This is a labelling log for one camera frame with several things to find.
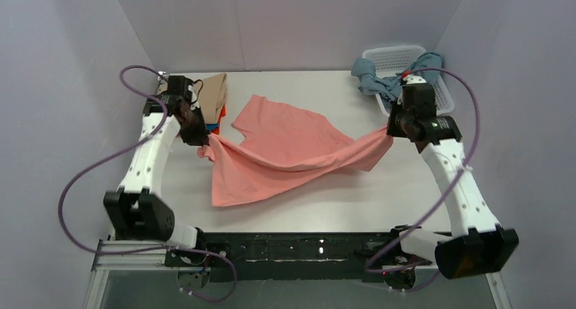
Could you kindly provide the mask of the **pink t-shirt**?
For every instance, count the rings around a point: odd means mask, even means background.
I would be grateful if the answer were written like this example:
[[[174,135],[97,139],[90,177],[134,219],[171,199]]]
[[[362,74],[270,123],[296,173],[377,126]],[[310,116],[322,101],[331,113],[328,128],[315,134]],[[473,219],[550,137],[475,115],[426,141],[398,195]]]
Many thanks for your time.
[[[369,172],[393,145],[386,128],[354,140],[319,113],[258,95],[232,126],[241,143],[210,134],[198,149],[213,163],[214,207],[267,200],[341,168]]]

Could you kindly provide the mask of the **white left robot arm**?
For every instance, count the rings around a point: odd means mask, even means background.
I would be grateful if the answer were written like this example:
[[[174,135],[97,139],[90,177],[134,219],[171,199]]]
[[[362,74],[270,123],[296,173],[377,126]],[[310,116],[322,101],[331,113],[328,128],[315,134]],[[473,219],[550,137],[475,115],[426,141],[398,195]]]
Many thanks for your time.
[[[148,240],[180,249],[196,247],[200,230],[177,221],[161,197],[162,177],[173,142],[181,139],[200,147],[209,131],[200,109],[196,82],[183,75],[168,77],[166,90],[157,97],[167,108],[147,101],[141,139],[127,173],[117,190],[103,199],[118,240]]]

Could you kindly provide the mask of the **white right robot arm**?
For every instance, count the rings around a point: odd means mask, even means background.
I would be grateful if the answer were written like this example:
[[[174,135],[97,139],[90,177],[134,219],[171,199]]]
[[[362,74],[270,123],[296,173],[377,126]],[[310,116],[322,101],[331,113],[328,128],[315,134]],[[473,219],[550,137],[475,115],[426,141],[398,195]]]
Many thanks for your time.
[[[438,115],[428,83],[404,85],[391,109],[388,134],[407,138],[433,174],[450,220],[450,236],[421,228],[400,233],[405,253],[432,261],[447,279],[500,271],[519,244],[484,200],[472,171],[465,167],[462,136],[453,118]]]

